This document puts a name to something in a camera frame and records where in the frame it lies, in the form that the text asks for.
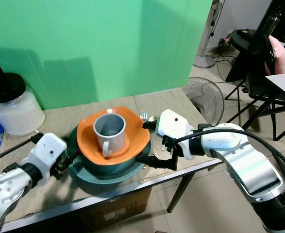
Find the gray mug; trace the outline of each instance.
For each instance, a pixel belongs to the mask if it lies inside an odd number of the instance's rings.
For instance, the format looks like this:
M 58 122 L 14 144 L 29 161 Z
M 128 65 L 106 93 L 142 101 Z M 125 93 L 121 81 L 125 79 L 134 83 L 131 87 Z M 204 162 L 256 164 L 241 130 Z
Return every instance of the gray mug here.
M 96 119 L 93 129 L 105 158 L 125 145 L 125 127 L 126 121 L 119 114 L 107 113 Z

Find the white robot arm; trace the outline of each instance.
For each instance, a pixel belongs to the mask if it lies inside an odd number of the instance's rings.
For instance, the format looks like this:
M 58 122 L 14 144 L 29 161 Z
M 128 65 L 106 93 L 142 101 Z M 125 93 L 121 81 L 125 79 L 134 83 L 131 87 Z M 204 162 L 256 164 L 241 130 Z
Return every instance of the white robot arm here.
M 209 130 L 218 132 L 204 133 Z M 163 136 L 163 149 L 167 146 L 170 153 L 173 151 L 172 155 L 179 150 L 179 156 L 189 160 L 205 154 L 222 160 L 265 229 L 270 233 L 285 233 L 285 180 L 280 172 L 249 143 L 246 135 L 241 134 L 241 127 L 225 123 L 216 127 L 205 125 L 201 131 L 203 135 L 191 137 L 193 127 L 184 117 L 169 109 L 157 122 L 157 132 Z
M 20 166 L 0 174 L 0 228 L 5 216 L 31 188 L 37 184 L 43 186 L 49 181 L 51 167 L 66 148 L 62 139 L 53 133 L 46 133 Z

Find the fan grille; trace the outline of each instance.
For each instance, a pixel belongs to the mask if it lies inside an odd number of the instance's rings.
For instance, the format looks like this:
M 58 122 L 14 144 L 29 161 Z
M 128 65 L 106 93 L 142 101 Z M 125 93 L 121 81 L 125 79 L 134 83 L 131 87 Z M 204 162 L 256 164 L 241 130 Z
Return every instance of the fan grille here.
M 205 78 L 189 78 L 181 87 L 193 105 L 199 110 L 208 124 L 217 125 L 223 115 L 224 99 L 219 87 Z

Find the table edge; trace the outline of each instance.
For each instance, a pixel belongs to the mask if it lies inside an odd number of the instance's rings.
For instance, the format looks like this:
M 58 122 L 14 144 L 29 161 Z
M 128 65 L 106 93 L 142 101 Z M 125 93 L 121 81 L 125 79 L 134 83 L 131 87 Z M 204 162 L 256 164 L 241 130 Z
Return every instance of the table edge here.
M 84 207 L 87 207 L 90 205 L 99 204 L 103 201 L 107 201 L 109 199 L 112 199 L 112 198 L 115 198 L 118 196 L 122 196 L 124 194 L 128 194 L 128 193 L 131 193 L 134 191 L 138 191 L 140 189 L 152 187 L 152 186 L 155 186 L 157 184 L 176 179 L 176 178 L 181 177 L 187 173 L 197 172 L 197 171 L 206 169 L 206 168 L 211 167 L 211 166 L 219 165 L 221 163 L 222 163 L 222 161 L 220 159 L 214 159 L 214 160 L 207 161 L 207 162 L 195 165 L 195 166 L 188 167 L 188 168 L 183 169 L 183 170 L 176 171 L 174 173 L 168 174 L 168 175 L 163 176 L 163 177 L 156 178 L 156 179 L 151 180 L 151 181 L 147 181 L 147 182 L 142 183 L 142 184 L 139 181 L 133 182 L 131 184 L 116 188 L 115 190 L 108 191 L 108 192 L 101 194 L 101 196 L 104 196 L 104 197 L 92 196 L 92 197 L 88 197 L 88 198 L 85 198 L 85 199 L 82 199 L 79 201 L 69 202 L 69 203 L 66 203 L 66 204 L 45 210 L 45 211 L 41 211 L 41 212 L 38 212 L 35 214 L 27 215 L 23 218 L 4 223 L 4 225 L 1 229 L 1 232 L 11 231 L 11 230 L 14 230 L 14 229 L 17 229 L 20 227 L 28 226 L 30 224 L 37 223 L 37 222 L 52 218 L 52 217 L 56 217 L 56 216 L 59 216 L 62 214 L 66 214 L 68 212 L 78 210 L 78 209 L 81 209 L 81 208 L 84 208 Z
M 272 79 L 271 76 L 273 76 L 273 75 L 266 75 L 266 76 L 265 76 L 266 80 L 267 80 L 270 84 L 272 84 L 274 87 L 276 87 L 279 91 L 281 91 L 281 92 L 283 92 L 283 93 L 285 94 L 285 90 L 283 90 L 279 85 L 277 85 L 276 83 L 274 83 L 274 82 L 271 80 L 271 79 Z

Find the black cylinder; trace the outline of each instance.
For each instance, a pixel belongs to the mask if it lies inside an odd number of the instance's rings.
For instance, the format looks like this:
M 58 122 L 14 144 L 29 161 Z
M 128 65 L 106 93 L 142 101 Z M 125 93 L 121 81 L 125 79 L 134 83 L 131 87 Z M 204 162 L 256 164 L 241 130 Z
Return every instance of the black cylinder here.
M 251 203 L 266 228 L 274 231 L 285 230 L 285 192 L 259 203 Z
M 189 148 L 191 155 L 205 155 L 205 152 L 201 146 L 201 136 L 189 139 Z
M 28 173 L 28 175 L 32 179 L 32 187 L 35 187 L 36 184 L 40 181 L 40 179 L 43 178 L 42 173 L 40 170 L 33 164 L 24 164 L 20 166 L 21 169 L 23 169 L 25 172 Z

